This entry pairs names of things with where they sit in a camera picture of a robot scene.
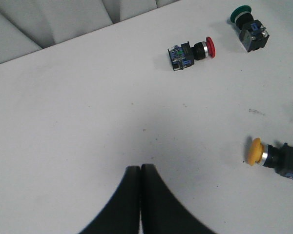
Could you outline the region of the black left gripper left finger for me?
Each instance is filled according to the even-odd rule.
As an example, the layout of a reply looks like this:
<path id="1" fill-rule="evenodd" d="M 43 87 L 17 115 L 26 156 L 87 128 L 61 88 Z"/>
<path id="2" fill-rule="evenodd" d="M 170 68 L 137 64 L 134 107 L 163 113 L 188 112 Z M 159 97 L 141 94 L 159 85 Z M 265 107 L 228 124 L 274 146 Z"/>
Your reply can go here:
<path id="1" fill-rule="evenodd" d="M 116 191 L 82 234 L 137 234 L 140 226 L 139 166 L 128 166 Z"/>

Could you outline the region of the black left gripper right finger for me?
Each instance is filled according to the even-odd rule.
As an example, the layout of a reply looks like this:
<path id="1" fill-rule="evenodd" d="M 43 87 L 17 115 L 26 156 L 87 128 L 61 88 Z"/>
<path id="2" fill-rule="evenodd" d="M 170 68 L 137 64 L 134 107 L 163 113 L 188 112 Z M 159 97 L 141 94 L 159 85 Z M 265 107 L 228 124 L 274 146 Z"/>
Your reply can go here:
<path id="1" fill-rule="evenodd" d="M 141 167 L 141 215 L 145 234 L 213 234 L 173 195 L 155 165 Z"/>

